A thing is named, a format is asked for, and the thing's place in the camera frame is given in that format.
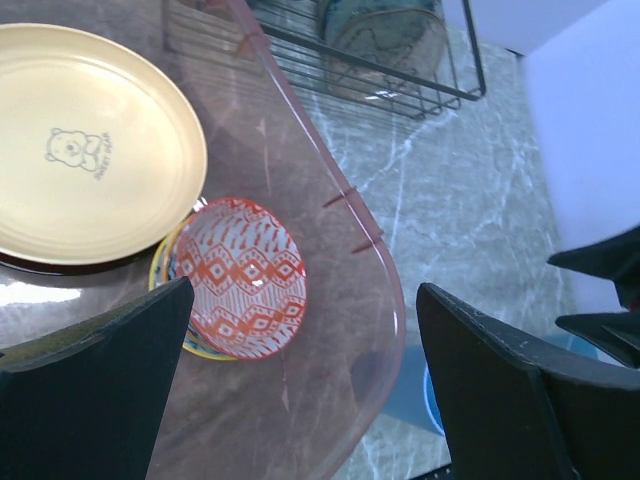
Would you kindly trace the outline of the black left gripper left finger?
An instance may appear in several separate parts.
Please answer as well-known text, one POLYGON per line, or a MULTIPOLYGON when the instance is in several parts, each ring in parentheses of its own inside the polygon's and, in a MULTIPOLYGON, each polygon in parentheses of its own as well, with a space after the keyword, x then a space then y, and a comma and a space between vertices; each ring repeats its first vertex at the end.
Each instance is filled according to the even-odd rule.
POLYGON ((2 478, 145 478, 193 301, 182 277, 2 350, 2 478))

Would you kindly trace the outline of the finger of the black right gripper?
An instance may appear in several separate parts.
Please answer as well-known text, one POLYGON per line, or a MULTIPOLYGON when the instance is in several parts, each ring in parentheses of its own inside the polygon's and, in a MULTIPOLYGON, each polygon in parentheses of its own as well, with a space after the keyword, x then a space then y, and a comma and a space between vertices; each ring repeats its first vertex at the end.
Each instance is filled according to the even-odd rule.
POLYGON ((613 282, 639 280, 639 228, 595 244, 555 253, 547 263, 613 282))
POLYGON ((604 351, 629 368, 639 367, 639 314, 633 312, 564 315, 555 324, 604 351))

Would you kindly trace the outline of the yellow blue sun bowl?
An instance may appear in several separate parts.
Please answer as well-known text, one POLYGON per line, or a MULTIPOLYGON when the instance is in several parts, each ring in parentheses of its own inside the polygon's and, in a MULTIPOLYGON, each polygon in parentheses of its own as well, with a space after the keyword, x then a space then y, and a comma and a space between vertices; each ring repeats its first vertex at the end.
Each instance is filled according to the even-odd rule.
MULTIPOLYGON (((186 226, 193 220, 194 215, 187 216, 167 237, 158 245, 149 268, 148 290, 168 283, 176 277, 175 244, 186 226)), ((221 353, 203 340, 191 323, 188 324, 182 347, 197 356, 216 361, 235 361, 236 358, 221 353)))

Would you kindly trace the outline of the blue plastic cup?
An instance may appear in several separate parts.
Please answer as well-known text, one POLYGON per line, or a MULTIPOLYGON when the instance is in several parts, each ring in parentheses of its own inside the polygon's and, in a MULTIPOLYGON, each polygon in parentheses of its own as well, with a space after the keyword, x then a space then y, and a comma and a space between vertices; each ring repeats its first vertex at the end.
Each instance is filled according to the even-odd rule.
POLYGON ((405 347, 400 370, 383 413, 444 436, 434 386, 421 345, 405 347))

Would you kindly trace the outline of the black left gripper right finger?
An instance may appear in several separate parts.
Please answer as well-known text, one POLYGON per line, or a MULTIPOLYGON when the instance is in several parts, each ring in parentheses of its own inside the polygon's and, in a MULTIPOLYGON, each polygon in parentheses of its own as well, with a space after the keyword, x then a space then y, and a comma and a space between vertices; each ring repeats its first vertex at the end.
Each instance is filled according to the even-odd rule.
POLYGON ((416 310, 456 479, 636 479, 639 373, 423 283, 416 310))

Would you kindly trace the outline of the red rimmed cream plate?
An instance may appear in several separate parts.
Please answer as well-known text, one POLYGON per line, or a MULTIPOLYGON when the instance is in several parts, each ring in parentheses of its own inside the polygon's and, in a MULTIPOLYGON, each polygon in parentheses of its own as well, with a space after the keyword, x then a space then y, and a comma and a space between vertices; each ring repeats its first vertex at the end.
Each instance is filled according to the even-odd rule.
POLYGON ((131 259, 129 257, 126 257, 123 259, 96 263, 96 264, 58 265, 58 264, 34 262, 34 261, 10 256, 4 253, 1 254, 2 266, 12 268, 14 270, 22 271, 22 272, 50 275, 50 276, 89 275, 89 274, 109 271, 111 269, 118 268, 123 265, 127 265, 130 262, 131 262, 131 259))

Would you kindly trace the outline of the red zigzag bottom bowl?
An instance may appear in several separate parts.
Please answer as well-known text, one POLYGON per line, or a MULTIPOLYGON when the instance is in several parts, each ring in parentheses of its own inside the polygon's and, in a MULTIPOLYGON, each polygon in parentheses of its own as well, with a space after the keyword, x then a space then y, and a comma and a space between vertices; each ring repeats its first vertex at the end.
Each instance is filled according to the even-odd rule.
POLYGON ((265 207, 239 197, 210 202, 179 235, 175 259, 194 290, 191 324, 212 348, 259 360, 296 336, 306 269, 292 235, 265 207))

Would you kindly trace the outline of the tan bottom plate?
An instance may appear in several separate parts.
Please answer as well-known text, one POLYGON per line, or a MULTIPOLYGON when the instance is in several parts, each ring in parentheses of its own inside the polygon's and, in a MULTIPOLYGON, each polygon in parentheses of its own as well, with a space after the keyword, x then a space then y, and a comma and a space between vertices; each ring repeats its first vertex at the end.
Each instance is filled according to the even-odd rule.
POLYGON ((1 250, 112 262, 165 237, 207 174, 200 121, 156 66, 106 38, 1 28, 1 250))

